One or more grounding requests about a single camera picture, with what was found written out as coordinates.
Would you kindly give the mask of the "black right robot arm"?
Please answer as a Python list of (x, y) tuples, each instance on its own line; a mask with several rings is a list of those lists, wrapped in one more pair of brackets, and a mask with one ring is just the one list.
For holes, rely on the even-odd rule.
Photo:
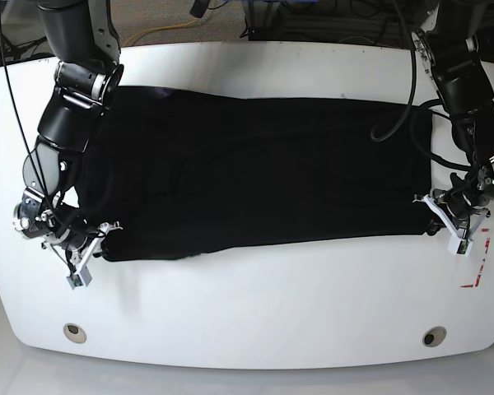
[(108, 1), (34, 1), (58, 65), (54, 88), (23, 164), (25, 191), (16, 228), (28, 239), (57, 245), (76, 263), (105, 236), (80, 209), (64, 203), (83, 167), (83, 156), (110, 108), (124, 72), (119, 36)]

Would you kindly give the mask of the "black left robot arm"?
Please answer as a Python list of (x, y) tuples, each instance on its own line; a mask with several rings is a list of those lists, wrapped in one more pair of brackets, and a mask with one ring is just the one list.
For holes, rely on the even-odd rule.
[(440, 205), (458, 221), (494, 201), (494, 90), (478, 55), (486, 1), (427, 1), (413, 40), (464, 152), (465, 176), (452, 174)]

